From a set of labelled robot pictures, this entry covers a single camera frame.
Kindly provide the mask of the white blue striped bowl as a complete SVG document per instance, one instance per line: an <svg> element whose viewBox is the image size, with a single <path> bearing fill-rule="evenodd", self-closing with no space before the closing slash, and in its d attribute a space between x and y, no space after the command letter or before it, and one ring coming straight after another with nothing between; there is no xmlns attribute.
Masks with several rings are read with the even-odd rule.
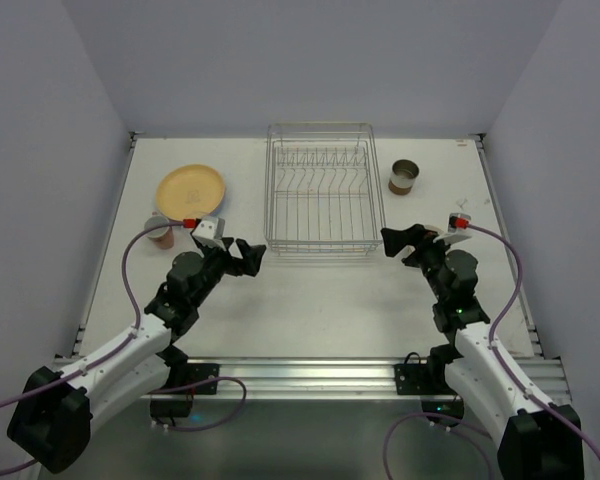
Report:
<svg viewBox="0 0 600 480"><path fill-rule="evenodd" d="M444 230L442 230L442 229L440 229L440 228L438 228L438 227L436 227L436 226L434 226L434 225L427 225L427 224L424 224L424 225L423 225L423 227L424 227L426 230L428 230L428 231L434 232L434 233L435 233L437 236L441 236L441 235L443 235L443 234L445 233L445 231L444 231Z"/></svg>

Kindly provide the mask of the pink dotted mug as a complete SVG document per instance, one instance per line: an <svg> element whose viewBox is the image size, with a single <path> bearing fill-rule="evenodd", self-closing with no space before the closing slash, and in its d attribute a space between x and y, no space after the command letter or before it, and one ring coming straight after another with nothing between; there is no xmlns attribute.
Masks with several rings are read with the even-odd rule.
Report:
<svg viewBox="0 0 600 480"><path fill-rule="evenodd" d="M175 237L173 227L168 218L153 215L144 224L146 237L159 249L169 250L174 247Z"/></svg>

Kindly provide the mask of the yellow plate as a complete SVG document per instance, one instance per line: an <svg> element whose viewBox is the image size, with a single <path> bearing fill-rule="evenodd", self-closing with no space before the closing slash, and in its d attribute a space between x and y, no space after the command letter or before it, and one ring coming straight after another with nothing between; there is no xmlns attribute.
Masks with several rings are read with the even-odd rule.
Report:
<svg viewBox="0 0 600 480"><path fill-rule="evenodd" d="M171 220L210 215L222 205L226 183L214 168L191 164L167 174L158 184L155 205Z"/></svg>

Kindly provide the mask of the white brown mug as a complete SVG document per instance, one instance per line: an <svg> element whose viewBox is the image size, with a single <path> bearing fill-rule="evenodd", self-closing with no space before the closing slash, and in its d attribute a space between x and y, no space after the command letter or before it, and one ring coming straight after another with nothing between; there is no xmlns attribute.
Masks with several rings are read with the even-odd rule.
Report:
<svg viewBox="0 0 600 480"><path fill-rule="evenodd" d="M419 166L412 160L399 159L391 166L389 190L400 196L408 195L419 177Z"/></svg>

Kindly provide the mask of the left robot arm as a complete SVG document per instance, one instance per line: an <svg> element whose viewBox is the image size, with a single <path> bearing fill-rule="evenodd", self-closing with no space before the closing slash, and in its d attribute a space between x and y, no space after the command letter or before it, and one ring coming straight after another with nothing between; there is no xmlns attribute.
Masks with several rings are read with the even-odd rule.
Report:
<svg viewBox="0 0 600 480"><path fill-rule="evenodd" d="M266 248L243 239L196 238L179 254L165 281L120 335L82 359L27 379L7 428L8 437L53 474L71 466L91 436L137 398L176 390L187 362L175 343L199 318L199 309L225 276L254 277Z"/></svg>

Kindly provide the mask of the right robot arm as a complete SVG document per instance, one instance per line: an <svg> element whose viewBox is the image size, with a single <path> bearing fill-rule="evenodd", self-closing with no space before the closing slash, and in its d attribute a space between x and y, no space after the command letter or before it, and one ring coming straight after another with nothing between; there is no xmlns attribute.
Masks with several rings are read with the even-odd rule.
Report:
<svg viewBox="0 0 600 480"><path fill-rule="evenodd" d="M497 448L505 479L581 479L581 422L570 405L558 405L512 358L475 294L477 259L454 248L470 222L452 216L440 235L421 224L383 228L386 256L411 250L403 264L419 269L436 301L433 316L447 342L430 351L430 378L458 394Z"/></svg>

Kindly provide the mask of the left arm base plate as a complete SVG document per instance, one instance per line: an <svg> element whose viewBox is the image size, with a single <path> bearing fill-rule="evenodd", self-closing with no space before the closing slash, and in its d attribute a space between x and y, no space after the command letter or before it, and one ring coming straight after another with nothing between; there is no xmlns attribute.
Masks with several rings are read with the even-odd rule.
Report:
<svg viewBox="0 0 600 480"><path fill-rule="evenodd" d="M219 375L220 365L217 363L186 363L175 367L164 385L164 388L182 387L203 380L215 378ZM152 400L149 404L150 416L155 420L175 423L176 419L186 418L193 409L195 396L215 395L217 384L215 382L201 387L177 392L174 399Z"/></svg>

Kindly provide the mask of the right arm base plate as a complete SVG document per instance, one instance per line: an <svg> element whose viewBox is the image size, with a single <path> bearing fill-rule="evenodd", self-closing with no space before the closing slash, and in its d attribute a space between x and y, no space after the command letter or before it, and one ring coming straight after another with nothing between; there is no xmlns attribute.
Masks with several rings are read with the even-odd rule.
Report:
<svg viewBox="0 0 600 480"><path fill-rule="evenodd" d="M434 423L445 420L436 414L462 419L465 405L460 396L452 390L443 378L443 373L430 358L423 358L417 352L410 352L393 365L395 390L399 396L417 396L426 417Z"/></svg>

